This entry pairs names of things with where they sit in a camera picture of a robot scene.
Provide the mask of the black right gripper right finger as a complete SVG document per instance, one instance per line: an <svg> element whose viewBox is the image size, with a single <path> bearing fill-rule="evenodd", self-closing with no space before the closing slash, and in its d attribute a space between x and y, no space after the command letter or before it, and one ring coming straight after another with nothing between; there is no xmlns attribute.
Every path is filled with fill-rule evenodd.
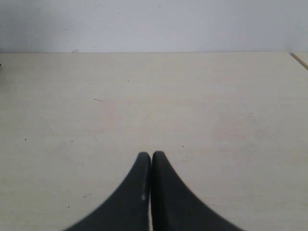
<svg viewBox="0 0 308 231"><path fill-rule="evenodd" d="M241 230L199 200L162 151L152 157L151 213L154 231Z"/></svg>

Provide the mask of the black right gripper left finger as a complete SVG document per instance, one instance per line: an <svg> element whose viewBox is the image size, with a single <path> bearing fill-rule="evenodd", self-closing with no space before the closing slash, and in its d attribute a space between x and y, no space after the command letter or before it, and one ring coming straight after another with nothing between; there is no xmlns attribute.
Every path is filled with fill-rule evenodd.
<svg viewBox="0 0 308 231"><path fill-rule="evenodd" d="M67 231L148 231L151 158L141 152L122 183Z"/></svg>

